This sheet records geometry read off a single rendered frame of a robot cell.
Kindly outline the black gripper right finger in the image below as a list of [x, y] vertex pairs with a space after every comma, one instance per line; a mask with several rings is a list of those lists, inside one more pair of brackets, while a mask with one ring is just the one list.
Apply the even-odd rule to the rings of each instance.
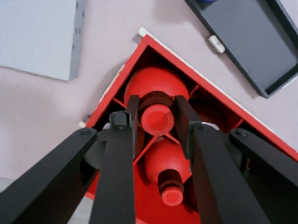
[[202, 122], [184, 95], [174, 105], [200, 224], [298, 224], [296, 161], [245, 129]]

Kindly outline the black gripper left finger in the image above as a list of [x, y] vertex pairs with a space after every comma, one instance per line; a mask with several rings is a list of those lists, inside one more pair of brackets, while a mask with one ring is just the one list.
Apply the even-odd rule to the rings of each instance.
[[139, 95], [130, 95], [125, 111], [111, 113], [101, 132], [74, 131], [7, 186], [0, 224], [68, 224], [99, 171], [88, 224], [136, 224], [138, 109]]

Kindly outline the dark brown bottle with white cap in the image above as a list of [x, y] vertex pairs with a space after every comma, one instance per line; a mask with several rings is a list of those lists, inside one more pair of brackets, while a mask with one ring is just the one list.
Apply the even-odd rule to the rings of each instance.
[[202, 122], [214, 124], [222, 133], [227, 133], [228, 122], [225, 113], [203, 93], [196, 90], [188, 102]]

